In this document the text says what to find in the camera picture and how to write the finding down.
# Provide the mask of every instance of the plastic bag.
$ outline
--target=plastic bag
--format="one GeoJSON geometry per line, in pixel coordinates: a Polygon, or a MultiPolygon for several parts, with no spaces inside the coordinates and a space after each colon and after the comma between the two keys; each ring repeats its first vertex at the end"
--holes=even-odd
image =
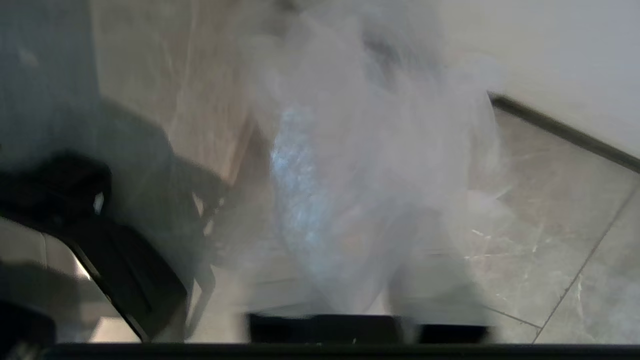
{"type": "Polygon", "coordinates": [[[418,244],[463,236],[474,135],[500,165],[486,91],[441,66],[428,10],[323,1],[251,39],[274,237],[335,313],[366,311],[418,244]]]}

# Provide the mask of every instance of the gray floor tile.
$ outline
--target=gray floor tile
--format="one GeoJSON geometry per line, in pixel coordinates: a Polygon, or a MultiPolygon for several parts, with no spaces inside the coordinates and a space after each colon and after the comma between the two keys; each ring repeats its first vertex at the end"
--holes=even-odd
{"type": "Polygon", "coordinates": [[[491,329],[491,342],[495,343],[532,343],[538,334],[538,328],[531,324],[510,318],[506,315],[489,312],[491,329]]]}
{"type": "Polygon", "coordinates": [[[233,0],[92,1],[101,95],[166,133],[179,156],[232,183],[247,106],[233,0]]]}
{"type": "Polygon", "coordinates": [[[489,306],[542,326],[638,175],[500,110],[511,187],[470,192],[460,248],[489,306]]]}
{"type": "Polygon", "coordinates": [[[569,289],[538,343],[640,343],[640,192],[569,289]]]}

